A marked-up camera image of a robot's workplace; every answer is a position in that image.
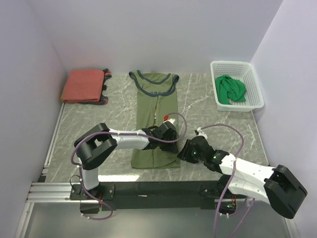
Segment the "olive green graphic tank top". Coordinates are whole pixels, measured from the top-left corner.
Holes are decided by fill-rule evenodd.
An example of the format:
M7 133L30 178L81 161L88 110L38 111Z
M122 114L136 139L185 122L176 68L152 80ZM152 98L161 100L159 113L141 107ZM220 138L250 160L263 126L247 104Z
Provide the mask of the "olive green graphic tank top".
M169 73L141 73L131 71L129 76L137 87L136 129L160 126L164 116L178 111L176 84L179 75ZM180 167L180 159L173 152L159 148L133 150L131 167L134 169L169 169Z

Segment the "bright green tank top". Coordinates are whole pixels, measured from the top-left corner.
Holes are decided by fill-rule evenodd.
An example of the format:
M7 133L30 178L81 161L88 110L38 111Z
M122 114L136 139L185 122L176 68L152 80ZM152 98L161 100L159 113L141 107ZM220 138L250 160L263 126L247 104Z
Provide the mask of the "bright green tank top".
M238 79L229 75L222 75L215 79L218 101L224 105L231 105L230 101L237 103L246 102L246 86Z

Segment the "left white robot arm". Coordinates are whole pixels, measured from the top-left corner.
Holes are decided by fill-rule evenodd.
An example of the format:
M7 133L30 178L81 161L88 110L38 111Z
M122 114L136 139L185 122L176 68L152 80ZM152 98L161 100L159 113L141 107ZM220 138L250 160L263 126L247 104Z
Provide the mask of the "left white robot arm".
M74 143L82 172L81 193L94 199L99 193L98 167L114 151L137 149L140 151L159 148L168 153L178 153L176 144L176 120L167 119L160 126L151 126L137 131L119 131L99 123Z

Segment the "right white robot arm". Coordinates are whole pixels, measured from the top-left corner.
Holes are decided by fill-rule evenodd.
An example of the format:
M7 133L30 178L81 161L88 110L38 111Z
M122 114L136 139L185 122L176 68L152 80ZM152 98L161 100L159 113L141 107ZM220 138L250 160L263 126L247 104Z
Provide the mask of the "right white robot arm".
M231 181L218 184L217 192L221 197L248 196L270 204L276 213L287 219L295 217L308 194L286 166L261 166L235 158L229 152L214 150L203 136L187 140L177 156L192 164L201 162L224 176L233 176Z

